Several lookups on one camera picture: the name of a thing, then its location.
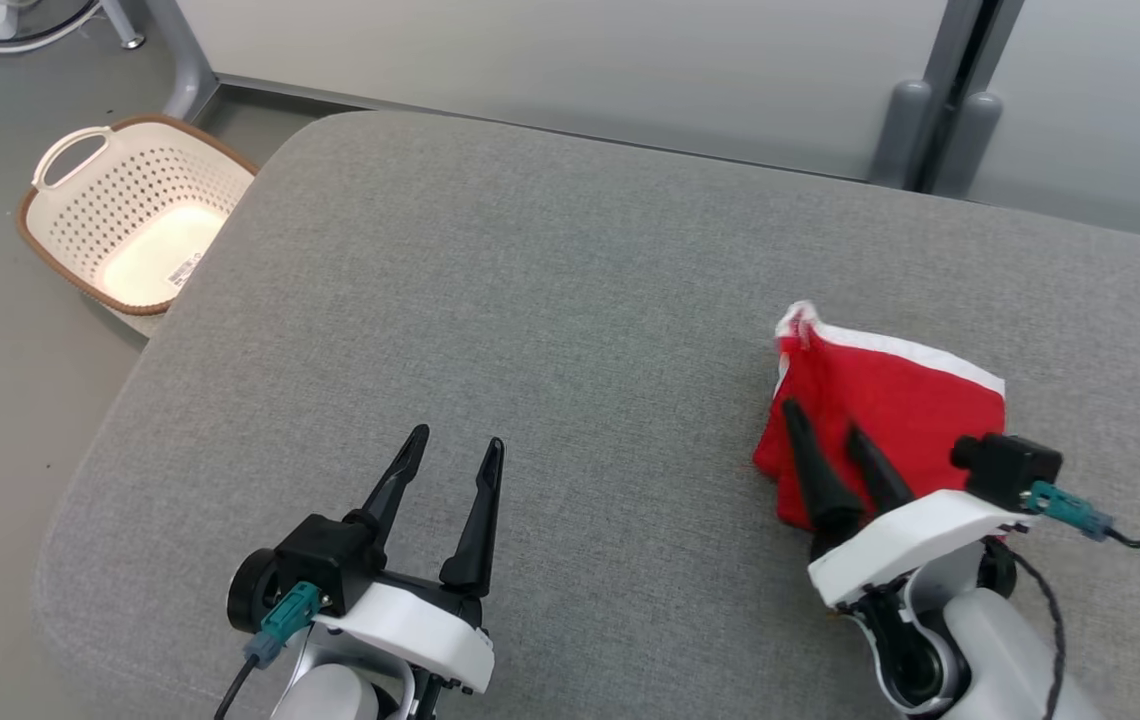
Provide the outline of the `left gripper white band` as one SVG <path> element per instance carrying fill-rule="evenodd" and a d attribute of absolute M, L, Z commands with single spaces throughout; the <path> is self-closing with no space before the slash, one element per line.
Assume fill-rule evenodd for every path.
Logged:
<path fill-rule="evenodd" d="M 420 471 L 430 437 L 416 425 L 360 509 L 347 524 L 366 527 L 373 545 L 386 543 L 405 489 Z M 477 492 L 459 543 L 439 571 L 439 583 L 456 594 L 484 598 L 491 591 L 494 542 L 500 512 L 505 445 L 489 441 L 477 473 Z M 341 665 L 382 684 L 391 694 L 416 694 L 420 680 L 437 676 L 454 689 L 484 694 L 491 687 L 496 652 L 488 635 L 418 594 L 373 582 L 347 614 L 319 614 L 310 630 L 310 666 Z"/>

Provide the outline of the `cream perforated laundry basket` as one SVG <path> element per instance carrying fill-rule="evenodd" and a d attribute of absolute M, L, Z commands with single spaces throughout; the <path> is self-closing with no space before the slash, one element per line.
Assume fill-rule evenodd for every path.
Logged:
<path fill-rule="evenodd" d="M 85 126 L 41 156 L 17 231 L 64 281 L 150 334 L 256 173 L 218 138 L 166 115 Z"/>

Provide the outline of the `thick grey metal frame leg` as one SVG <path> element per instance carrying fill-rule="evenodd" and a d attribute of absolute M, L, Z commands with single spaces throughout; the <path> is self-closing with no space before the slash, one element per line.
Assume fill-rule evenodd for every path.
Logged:
<path fill-rule="evenodd" d="M 144 0 L 174 60 L 174 82 L 163 113 L 196 126 L 221 87 L 178 0 Z"/>

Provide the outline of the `thin grey metal leg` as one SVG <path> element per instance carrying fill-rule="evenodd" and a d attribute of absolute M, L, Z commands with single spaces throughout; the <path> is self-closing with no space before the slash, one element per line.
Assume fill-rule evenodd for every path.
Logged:
<path fill-rule="evenodd" d="M 109 21 L 109 26 L 119 36 L 119 46 L 125 50 L 135 50 L 146 42 L 146 35 L 141 28 L 137 28 L 130 13 L 127 10 L 123 0 L 96 0 L 101 13 Z"/>

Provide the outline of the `red shorts with white trim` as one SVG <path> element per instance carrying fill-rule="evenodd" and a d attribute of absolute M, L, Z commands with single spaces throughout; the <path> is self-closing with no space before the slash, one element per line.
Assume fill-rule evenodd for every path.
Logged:
<path fill-rule="evenodd" d="M 917 497 L 959 489 L 963 471 L 950 463 L 958 437 L 1005 429 L 1005 382 L 940 347 L 822 322 L 816 306 L 793 302 L 776 324 L 779 383 L 754 465 L 776 484 L 779 519 L 811 529 L 785 433 L 782 404 L 793 398 L 844 486 L 871 501 L 846 452 L 862 429 L 899 471 Z"/>

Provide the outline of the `dark grey partition post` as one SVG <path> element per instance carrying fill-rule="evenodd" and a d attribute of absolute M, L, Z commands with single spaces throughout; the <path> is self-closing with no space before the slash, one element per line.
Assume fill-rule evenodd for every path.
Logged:
<path fill-rule="evenodd" d="M 919 137 L 909 190 L 931 193 L 942 144 L 960 101 L 976 92 L 995 95 L 990 83 L 1023 5 L 1024 0 L 948 0 L 925 72 L 934 99 L 927 126 Z"/>

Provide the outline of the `grey cylindrical post foot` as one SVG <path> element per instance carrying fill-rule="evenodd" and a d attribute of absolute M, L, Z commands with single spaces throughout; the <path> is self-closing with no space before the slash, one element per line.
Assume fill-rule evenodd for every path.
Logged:
<path fill-rule="evenodd" d="M 1003 114 L 1003 101 L 987 91 L 968 95 L 954 111 L 931 183 L 931 193 L 964 199 Z"/>
<path fill-rule="evenodd" d="M 894 85 L 868 182 L 896 190 L 907 187 L 933 99 L 934 88 L 925 79 L 905 79 Z"/>

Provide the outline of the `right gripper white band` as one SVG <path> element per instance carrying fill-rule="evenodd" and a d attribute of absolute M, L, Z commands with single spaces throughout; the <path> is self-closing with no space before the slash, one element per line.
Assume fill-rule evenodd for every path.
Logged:
<path fill-rule="evenodd" d="M 858 532 L 864 512 L 861 498 L 826 460 L 803 406 L 785 398 L 782 416 L 811 527 L 814 532 Z M 889 457 L 858 425 L 852 424 L 846 434 L 846 455 L 860 471 L 876 519 L 811 562 L 811 583 L 830 609 L 860 600 L 868 586 L 885 586 L 958 548 L 1033 525 L 1024 512 L 1000 509 L 959 489 L 940 489 L 917 500 Z"/>

